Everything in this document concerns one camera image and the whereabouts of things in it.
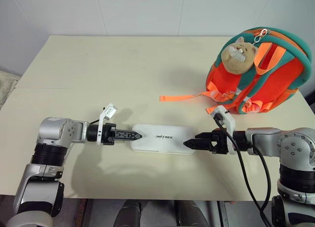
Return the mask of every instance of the floor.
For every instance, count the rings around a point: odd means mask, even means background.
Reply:
[[[13,215],[12,202],[14,196],[0,195],[0,221],[6,223]],[[88,222],[77,223],[80,199],[65,198],[60,214],[54,218],[56,227],[110,227],[125,200],[94,199]],[[173,227],[176,220],[171,200],[142,200],[143,207],[141,227]],[[220,227],[220,219],[216,201],[195,201],[211,227]],[[225,203],[229,227],[255,226],[263,227],[259,212],[253,202],[239,201]],[[271,208],[267,206],[265,213],[271,219]]]

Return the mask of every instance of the white table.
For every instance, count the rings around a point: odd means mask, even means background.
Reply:
[[[52,36],[0,111],[0,194],[14,195],[35,148],[40,122],[49,116],[93,121],[114,103],[119,129],[134,124],[185,125],[195,133],[217,126],[207,97],[159,102],[160,95],[205,89],[211,63],[226,37]],[[233,115],[237,130],[250,127],[315,129],[302,95],[269,113]],[[266,194],[258,157],[243,154],[258,200]],[[279,159],[266,158],[271,196],[277,194]],[[75,144],[62,177],[66,197],[251,200],[237,156],[196,151],[193,155],[134,152],[115,146]]]

